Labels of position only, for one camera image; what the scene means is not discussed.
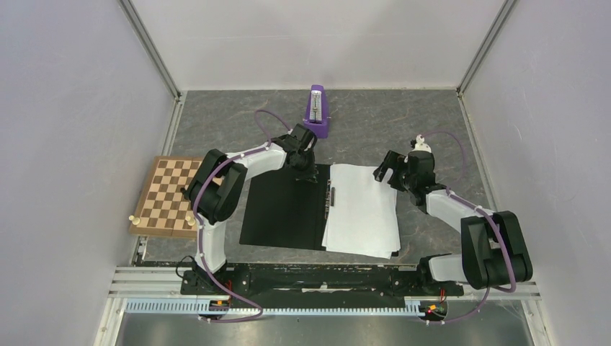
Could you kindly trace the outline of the blue black file folder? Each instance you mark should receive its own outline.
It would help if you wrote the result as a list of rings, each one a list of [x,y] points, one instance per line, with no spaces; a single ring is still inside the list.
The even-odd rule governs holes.
[[[330,166],[316,168],[315,182],[291,168],[251,179],[239,244],[323,251]]]

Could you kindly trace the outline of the white paper sheets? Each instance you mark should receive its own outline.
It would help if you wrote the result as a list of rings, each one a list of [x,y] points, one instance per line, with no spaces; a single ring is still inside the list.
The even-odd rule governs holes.
[[[401,248],[396,215],[397,191],[378,182],[375,167],[330,166],[333,203],[322,246],[329,252],[389,260]]]

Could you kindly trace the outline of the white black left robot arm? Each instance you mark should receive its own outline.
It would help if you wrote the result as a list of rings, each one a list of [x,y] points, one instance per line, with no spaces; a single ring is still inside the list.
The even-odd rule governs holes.
[[[315,184],[318,170],[314,147],[318,137],[301,124],[260,146],[236,153],[212,149],[182,194],[192,209],[197,228],[195,262],[202,268],[199,286],[209,294],[221,292],[226,275],[224,249],[227,220],[236,210],[245,182],[259,175],[288,170],[297,182]]]

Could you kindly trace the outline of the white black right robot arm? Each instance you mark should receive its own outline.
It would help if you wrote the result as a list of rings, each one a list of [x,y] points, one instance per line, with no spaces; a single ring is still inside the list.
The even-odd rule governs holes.
[[[436,180],[434,155],[415,150],[407,155],[388,151],[374,171],[377,182],[407,192],[423,213],[460,234],[460,254],[423,257],[416,285],[434,294],[445,283],[467,283],[474,289],[512,292],[533,277],[533,266],[518,217],[469,202]]]

